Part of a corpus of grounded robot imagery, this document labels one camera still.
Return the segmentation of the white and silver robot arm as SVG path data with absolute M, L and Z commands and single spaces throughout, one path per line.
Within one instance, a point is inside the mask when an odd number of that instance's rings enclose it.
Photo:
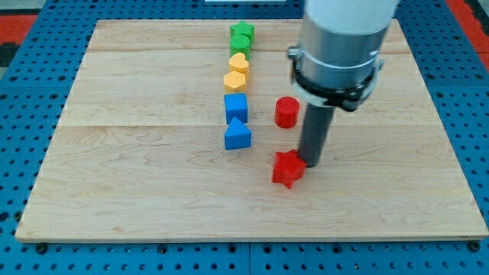
M 373 92 L 398 0 L 307 0 L 299 42 L 288 49 L 291 83 L 320 108 L 353 112 Z

